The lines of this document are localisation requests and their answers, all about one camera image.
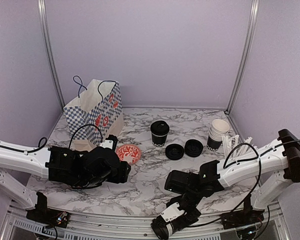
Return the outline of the stack of black lids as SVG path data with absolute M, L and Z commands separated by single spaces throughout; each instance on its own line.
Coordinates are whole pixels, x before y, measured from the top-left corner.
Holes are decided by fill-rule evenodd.
M 203 144 L 197 139 L 189 139 L 184 145 L 184 153 L 192 158 L 200 156 L 203 149 Z

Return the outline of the black paper coffee cup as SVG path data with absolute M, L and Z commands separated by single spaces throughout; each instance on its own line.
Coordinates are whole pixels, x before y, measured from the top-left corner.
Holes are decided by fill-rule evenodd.
M 152 134 L 152 132 L 151 132 L 152 144 L 155 147 L 163 147 L 166 143 L 167 136 L 168 136 L 168 134 L 163 135 L 163 136 L 157 136 L 157 135 Z

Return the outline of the black plastic cup lid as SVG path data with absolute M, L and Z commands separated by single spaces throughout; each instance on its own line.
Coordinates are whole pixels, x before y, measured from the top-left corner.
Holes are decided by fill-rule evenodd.
M 155 121 L 150 126 L 150 131 L 155 136 L 165 136 L 170 131 L 170 126 L 163 120 Z

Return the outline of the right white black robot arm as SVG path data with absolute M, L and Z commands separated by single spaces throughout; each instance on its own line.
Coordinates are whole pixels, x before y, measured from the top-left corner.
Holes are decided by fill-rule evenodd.
M 160 213 L 165 224 L 174 228 L 194 228 L 201 215 L 197 206 L 203 198 L 263 173 L 272 175 L 262 185 L 255 184 L 244 200 L 243 209 L 234 208 L 221 215 L 222 223 L 236 227 L 263 216 L 266 207 L 293 183 L 300 183 L 300 139 L 282 129 L 279 137 L 251 153 L 222 160 L 213 160 L 200 166 L 198 173 L 173 170 L 164 188 L 178 196 L 172 198 Z

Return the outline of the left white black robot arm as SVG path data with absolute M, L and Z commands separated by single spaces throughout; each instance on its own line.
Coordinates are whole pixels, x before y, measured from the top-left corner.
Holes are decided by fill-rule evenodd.
M 24 210 L 33 210 L 41 222 L 48 223 L 54 215 L 51 208 L 40 203 L 45 195 L 26 188 L 6 170 L 36 175 L 73 190 L 97 188 L 104 182 L 123 184 L 131 166 L 116 154 L 117 142 L 110 135 L 91 151 L 78 151 L 59 146 L 30 148 L 0 141 L 0 189 Z

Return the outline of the red floral ceramic bowl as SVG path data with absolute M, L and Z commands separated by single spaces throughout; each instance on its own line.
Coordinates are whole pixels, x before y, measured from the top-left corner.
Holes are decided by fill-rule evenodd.
M 115 152 L 121 162 L 127 162 L 129 165 L 137 163 L 142 156 L 142 151 L 134 144 L 119 146 Z

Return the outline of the blue checkered paper bag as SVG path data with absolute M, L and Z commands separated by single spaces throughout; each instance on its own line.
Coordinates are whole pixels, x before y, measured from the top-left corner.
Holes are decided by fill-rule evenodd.
M 124 126 L 122 96 L 119 82 L 92 79 L 85 86 L 75 75 L 79 85 L 77 96 L 64 108 L 64 115 L 71 134 L 69 147 L 90 151 L 110 135 L 118 136 Z

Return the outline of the stack of black paper cups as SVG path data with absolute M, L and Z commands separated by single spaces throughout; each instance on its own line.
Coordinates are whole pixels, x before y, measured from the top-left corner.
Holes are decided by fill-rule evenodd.
M 208 133 L 207 149 L 211 152 L 216 152 L 221 146 L 223 140 L 230 130 L 230 125 L 222 119 L 214 119 Z

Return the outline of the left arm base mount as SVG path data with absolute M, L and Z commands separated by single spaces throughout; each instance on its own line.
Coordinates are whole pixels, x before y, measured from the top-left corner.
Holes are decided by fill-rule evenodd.
M 66 228 L 68 226 L 70 214 L 67 211 L 48 208 L 48 199 L 37 192 L 37 202 L 34 209 L 28 210 L 26 218 L 38 223 L 47 224 L 52 227 Z

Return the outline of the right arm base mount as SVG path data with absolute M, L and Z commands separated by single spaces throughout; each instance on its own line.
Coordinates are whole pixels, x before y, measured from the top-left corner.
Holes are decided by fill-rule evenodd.
M 220 216 L 221 224 L 225 230 L 255 224 L 265 219 L 263 213 L 264 210 L 253 210 L 251 205 L 251 194 L 248 194 L 244 199 L 243 209 L 223 213 Z

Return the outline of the aluminium front frame rail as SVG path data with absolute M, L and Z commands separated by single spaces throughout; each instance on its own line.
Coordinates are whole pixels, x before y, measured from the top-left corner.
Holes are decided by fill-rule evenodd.
M 26 211 L 12 201 L 0 230 L 0 240 L 34 240 L 38 235 L 49 240 L 155 240 L 152 217 L 115 216 L 71 212 L 68 225 L 46 228 L 44 223 L 26 218 Z M 172 240 L 236 240 L 237 232 L 249 225 L 225 229 L 217 212 L 203 214 L 196 227 L 174 233 Z

